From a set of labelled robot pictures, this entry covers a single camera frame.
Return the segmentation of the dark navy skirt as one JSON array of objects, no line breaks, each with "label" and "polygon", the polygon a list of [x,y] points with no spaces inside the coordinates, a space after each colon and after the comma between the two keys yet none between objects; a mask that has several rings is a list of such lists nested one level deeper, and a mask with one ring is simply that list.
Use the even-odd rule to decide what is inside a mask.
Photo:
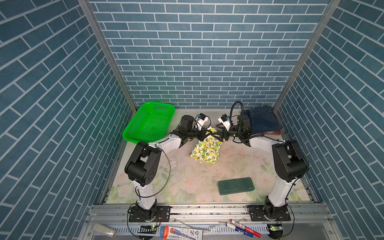
[{"label": "dark navy skirt", "polygon": [[250,118],[251,128],[255,133],[280,131],[282,129],[273,108],[270,106],[245,110],[244,114]]}]

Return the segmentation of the yellow floral skirt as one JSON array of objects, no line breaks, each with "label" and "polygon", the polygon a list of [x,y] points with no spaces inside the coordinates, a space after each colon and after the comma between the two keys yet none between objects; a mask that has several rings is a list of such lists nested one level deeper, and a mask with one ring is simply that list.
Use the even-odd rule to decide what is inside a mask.
[{"label": "yellow floral skirt", "polygon": [[190,157],[202,162],[216,164],[220,155],[219,150],[225,141],[220,141],[219,138],[218,135],[209,135],[202,141],[198,141]]}]

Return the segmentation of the red plaid skirt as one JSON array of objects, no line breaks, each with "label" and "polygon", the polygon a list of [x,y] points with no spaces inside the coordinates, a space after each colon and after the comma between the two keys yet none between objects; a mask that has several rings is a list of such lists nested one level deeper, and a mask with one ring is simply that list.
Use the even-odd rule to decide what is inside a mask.
[{"label": "red plaid skirt", "polygon": [[274,135],[274,136],[278,136],[278,135],[281,135],[282,131],[281,130],[277,130],[277,131],[269,131],[269,132],[265,132],[264,134],[265,135]]}]

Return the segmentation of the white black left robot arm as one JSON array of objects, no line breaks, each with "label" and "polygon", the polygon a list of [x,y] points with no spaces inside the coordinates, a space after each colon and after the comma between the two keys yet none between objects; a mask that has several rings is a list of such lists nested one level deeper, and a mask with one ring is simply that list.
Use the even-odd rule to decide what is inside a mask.
[{"label": "white black left robot arm", "polygon": [[136,144],[125,166],[125,173],[135,186],[140,210],[156,208],[157,200],[152,181],[157,174],[161,156],[182,147],[189,140],[203,140],[207,133],[207,128],[204,127],[206,122],[210,122],[210,118],[204,114],[196,117],[184,115],[177,128],[168,136],[156,142]]}]

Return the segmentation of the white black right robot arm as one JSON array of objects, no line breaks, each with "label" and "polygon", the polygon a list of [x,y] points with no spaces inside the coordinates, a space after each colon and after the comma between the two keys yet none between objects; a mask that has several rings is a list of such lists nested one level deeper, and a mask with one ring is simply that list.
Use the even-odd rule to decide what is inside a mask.
[{"label": "white black right robot arm", "polygon": [[296,184],[309,170],[306,155],[295,140],[279,141],[264,134],[251,132],[251,121],[246,115],[238,115],[237,124],[226,114],[218,118],[226,137],[238,138],[241,144],[262,148],[272,153],[277,174],[274,187],[265,200],[265,212],[281,212],[287,207],[288,196]]}]

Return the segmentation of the green plastic basket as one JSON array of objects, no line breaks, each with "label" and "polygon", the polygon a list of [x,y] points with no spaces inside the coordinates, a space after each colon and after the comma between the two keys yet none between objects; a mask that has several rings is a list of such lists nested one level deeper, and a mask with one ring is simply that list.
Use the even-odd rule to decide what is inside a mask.
[{"label": "green plastic basket", "polygon": [[146,102],[124,129],[122,137],[125,141],[135,144],[140,141],[158,141],[165,136],[174,114],[175,107],[170,104]]}]

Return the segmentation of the dark green folded cloth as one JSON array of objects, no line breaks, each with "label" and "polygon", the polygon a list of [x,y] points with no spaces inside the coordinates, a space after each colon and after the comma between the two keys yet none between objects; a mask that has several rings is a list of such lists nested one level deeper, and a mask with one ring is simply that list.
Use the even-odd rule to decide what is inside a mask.
[{"label": "dark green folded cloth", "polygon": [[252,192],[255,190],[251,178],[238,178],[231,180],[222,180],[218,182],[219,194],[221,196]]}]

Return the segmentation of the red marker pen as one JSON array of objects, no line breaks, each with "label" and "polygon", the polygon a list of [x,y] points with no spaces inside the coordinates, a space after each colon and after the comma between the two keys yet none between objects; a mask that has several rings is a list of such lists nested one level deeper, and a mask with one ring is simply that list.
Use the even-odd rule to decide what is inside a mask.
[{"label": "red marker pen", "polygon": [[246,232],[251,233],[251,234],[253,234],[254,236],[256,236],[256,237],[258,237],[258,238],[261,238],[261,234],[260,234],[260,233],[258,233],[258,232],[256,232],[256,231],[254,231],[254,230],[252,230],[252,229],[250,229],[250,228],[244,226],[243,224],[240,224],[240,223],[236,222],[236,221],[233,220],[233,219],[230,219],[230,222],[231,222],[232,224],[236,225],[237,227],[239,227],[239,228],[245,230]]}]

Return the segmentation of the blue red packaged tool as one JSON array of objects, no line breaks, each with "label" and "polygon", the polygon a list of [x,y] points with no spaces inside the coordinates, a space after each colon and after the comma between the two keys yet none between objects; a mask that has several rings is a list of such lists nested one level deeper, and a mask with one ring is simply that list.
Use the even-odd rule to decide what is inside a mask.
[{"label": "blue red packaged tool", "polygon": [[160,236],[167,240],[202,240],[203,230],[162,226]]}]

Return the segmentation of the white small device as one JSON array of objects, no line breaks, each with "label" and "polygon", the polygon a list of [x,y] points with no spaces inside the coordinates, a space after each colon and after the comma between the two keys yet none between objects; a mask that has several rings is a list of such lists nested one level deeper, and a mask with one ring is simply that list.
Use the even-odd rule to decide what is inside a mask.
[{"label": "white small device", "polygon": [[110,238],[115,238],[118,234],[116,230],[101,224],[95,224],[93,226],[93,232],[97,236],[101,235],[101,236],[106,236]]}]

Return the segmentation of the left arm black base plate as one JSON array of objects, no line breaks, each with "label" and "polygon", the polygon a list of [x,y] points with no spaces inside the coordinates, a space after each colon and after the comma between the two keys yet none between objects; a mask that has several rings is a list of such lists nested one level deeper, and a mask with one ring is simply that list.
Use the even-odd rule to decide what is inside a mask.
[{"label": "left arm black base plate", "polygon": [[169,222],[171,215],[170,206],[153,206],[149,210],[141,208],[139,205],[131,207],[128,221],[130,223],[144,222]]}]

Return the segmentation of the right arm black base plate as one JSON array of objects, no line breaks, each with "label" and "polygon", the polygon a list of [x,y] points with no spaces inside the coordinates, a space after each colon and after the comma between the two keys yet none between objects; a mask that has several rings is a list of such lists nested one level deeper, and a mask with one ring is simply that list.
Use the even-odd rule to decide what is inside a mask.
[{"label": "right arm black base plate", "polygon": [[287,206],[276,208],[270,205],[266,205],[266,206],[248,205],[246,209],[250,214],[252,222],[262,222],[262,221],[289,222],[291,221],[291,216]]}]

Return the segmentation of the aluminium corner frame post right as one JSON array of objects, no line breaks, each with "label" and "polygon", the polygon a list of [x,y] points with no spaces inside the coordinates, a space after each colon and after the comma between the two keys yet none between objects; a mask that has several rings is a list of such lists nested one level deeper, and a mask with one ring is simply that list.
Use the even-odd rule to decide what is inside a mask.
[{"label": "aluminium corner frame post right", "polygon": [[304,64],[306,63],[307,59],[309,58],[310,54],[312,53],[316,43],[320,39],[323,31],[325,30],[328,22],[330,21],[331,17],[335,13],[340,2],[341,2],[341,0],[331,0],[331,1],[329,1],[328,5],[326,6],[318,24],[314,28],[314,31],[313,31],[311,37],[309,38],[302,54],[298,58],[296,65],[293,67],[293,70],[292,70],[290,76],[288,77],[285,86],[282,88],[282,91],[281,91],[278,99],[274,103],[273,108],[274,108],[275,114],[278,112],[279,108],[282,106],[284,99],[286,98],[286,96],[289,93],[289,90],[293,86],[296,78],[298,77]]}]

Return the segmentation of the aluminium corner frame post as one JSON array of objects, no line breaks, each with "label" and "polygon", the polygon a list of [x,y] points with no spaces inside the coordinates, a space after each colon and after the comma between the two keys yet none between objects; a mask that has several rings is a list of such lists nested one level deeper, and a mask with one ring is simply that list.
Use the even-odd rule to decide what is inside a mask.
[{"label": "aluminium corner frame post", "polygon": [[86,1],[86,0],[78,0],[78,3],[92,29],[92,31],[94,32],[94,35],[95,35],[95,38],[97,39],[106,59],[107,59],[107,62],[108,64],[110,65],[111,67],[111,70],[113,71],[114,73],[114,76],[116,77],[117,79],[117,82],[121,88],[121,90],[123,91],[123,94],[126,98],[126,100],[128,101],[128,104],[133,112],[133,114],[135,114],[137,112],[137,108],[135,106],[135,103],[134,101],[132,100],[131,98],[131,95],[129,93],[129,90],[127,88],[127,85],[124,81],[124,78],[119,70],[119,67],[117,65],[117,62],[113,56],[113,53],[108,45],[108,42],[103,34],[103,31],[97,21],[97,18],[96,18],[96,15],[91,7],[91,4],[89,1]]},{"label": "aluminium corner frame post", "polygon": [[330,21],[331,17],[335,13],[340,2],[341,2],[341,0],[331,0],[331,1],[329,1],[328,5],[326,6],[318,24],[314,28],[314,31],[313,31],[311,37],[309,38],[302,54],[298,58],[296,65],[293,67],[293,70],[292,70],[290,76],[288,77],[285,86],[282,88],[282,91],[281,91],[278,99],[274,103],[273,108],[274,108],[275,114],[278,112],[279,108],[282,106],[284,99],[286,98],[286,96],[289,93],[289,90],[293,86],[296,78],[298,77],[304,64],[306,63],[307,59],[309,58],[310,54],[312,53],[316,43],[320,39],[323,31],[325,30],[328,22]]}]

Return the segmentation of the aluminium corner frame post left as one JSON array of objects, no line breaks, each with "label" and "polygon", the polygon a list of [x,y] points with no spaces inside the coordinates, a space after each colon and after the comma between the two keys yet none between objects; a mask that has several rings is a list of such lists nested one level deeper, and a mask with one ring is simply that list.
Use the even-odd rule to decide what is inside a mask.
[{"label": "aluminium corner frame post left", "polygon": [[110,65],[111,67],[111,70],[113,71],[114,73],[114,76],[116,77],[117,79],[117,82],[121,88],[121,90],[123,91],[123,94],[126,98],[126,100],[128,101],[128,104],[133,112],[133,114],[135,114],[137,112],[137,108],[135,106],[135,103],[134,101],[132,100],[131,98],[131,95],[129,93],[129,90],[127,88],[127,85],[124,81],[124,78],[119,70],[119,67],[117,65],[117,62],[113,56],[113,53],[108,45],[108,42],[103,34],[103,31],[97,21],[97,18],[96,18],[96,15],[91,7],[91,4],[89,1],[86,1],[86,0],[78,0],[78,3],[92,29],[92,31],[94,32],[94,35],[95,35],[95,38],[97,39],[106,59],[107,59],[107,62],[108,64]]}]

